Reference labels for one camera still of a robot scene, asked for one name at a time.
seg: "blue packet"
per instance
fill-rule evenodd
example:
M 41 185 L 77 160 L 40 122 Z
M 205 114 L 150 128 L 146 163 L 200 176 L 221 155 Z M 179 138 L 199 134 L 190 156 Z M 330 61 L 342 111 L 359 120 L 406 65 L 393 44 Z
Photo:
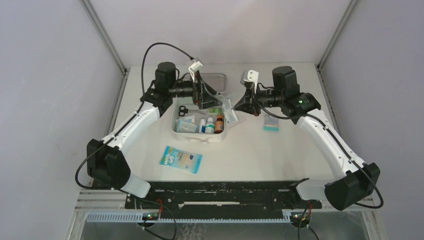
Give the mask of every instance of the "blue packet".
M 197 173 L 199 170 L 202 155 L 181 151 L 175 147 L 167 146 L 163 153 L 161 165 L 168 165 L 174 168 L 183 169 L 190 173 Z
M 265 131 L 280 131 L 279 121 L 277 118 L 270 116 L 268 113 L 264 115 L 265 121 L 263 122 L 263 130 Z

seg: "tabletop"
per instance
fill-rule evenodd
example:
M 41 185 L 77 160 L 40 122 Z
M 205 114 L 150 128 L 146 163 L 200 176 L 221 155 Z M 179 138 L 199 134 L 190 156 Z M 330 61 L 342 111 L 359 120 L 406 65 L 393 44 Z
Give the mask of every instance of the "tabletop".
M 300 91 L 315 96 L 331 121 L 323 89 L 313 63 L 237 63 L 207 64 L 200 73 L 223 73 L 227 76 L 224 95 L 239 100 L 245 91 L 240 84 L 244 70 L 259 72 L 258 81 L 272 86 L 272 70 L 291 66 L 297 75 Z M 181 74 L 187 67 L 178 65 Z M 144 68 L 145 87 L 155 77 L 156 66 Z M 121 124 L 136 108 L 142 96 L 141 66 L 130 69 L 115 126 Z M 179 141 L 171 133 L 174 104 L 144 132 L 125 156 L 131 171 L 146 181 L 290 181 L 303 178 L 332 179 L 333 174 L 308 135 L 291 120 L 279 120 L 279 131 L 263 130 L 264 114 L 249 115 L 237 111 L 243 122 L 228 129 L 226 138 L 217 143 Z M 271 112 L 283 115 L 279 108 Z M 202 154 L 196 174 L 160 165 L 167 146 Z

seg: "red wire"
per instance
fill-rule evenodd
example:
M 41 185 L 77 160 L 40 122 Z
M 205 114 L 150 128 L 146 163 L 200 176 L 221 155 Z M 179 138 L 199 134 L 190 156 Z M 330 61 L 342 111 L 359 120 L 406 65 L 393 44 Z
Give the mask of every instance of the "red wire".
M 164 206 L 162 203 L 162 200 L 160 198 L 156 199 L 156 202 L 159 202 L 161 204 L 160 208 L 159 208 L 159 215 L 162 213 L 162 211 L 164 210 Z
M 307 217 L 309 217 L 312 214 L 312 203 L 311 201 L 308 201 L 309 203 L 309 213 L 307 214 Z

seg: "gray wall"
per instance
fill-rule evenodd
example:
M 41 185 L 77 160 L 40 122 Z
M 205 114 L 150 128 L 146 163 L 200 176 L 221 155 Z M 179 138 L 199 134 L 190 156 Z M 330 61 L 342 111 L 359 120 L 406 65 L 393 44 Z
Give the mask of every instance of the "gray wall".
M 79 1 L 0 1 L 0 239 L 64 239 L 120 78 Z
M 422 239 L 424 1 L 359 1 L 324 78 L 346 141 L 381 169 L 389 239 Z
M 167 42 L 206 64 L 318 63 L 350 0 L 92 0 L 127 67 Z M 185 65 L 166 46 L 147 65 Z

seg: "plastic bag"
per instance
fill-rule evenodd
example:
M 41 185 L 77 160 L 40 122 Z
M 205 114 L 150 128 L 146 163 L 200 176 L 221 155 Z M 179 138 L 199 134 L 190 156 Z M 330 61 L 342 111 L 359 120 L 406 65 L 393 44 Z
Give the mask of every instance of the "plastic bag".
M 186 170 L 190 173 L 197 173 L 199 170 L 202 155 L 178 150 L 175 147 L 167 146 L 163 153 L 161 165 Z

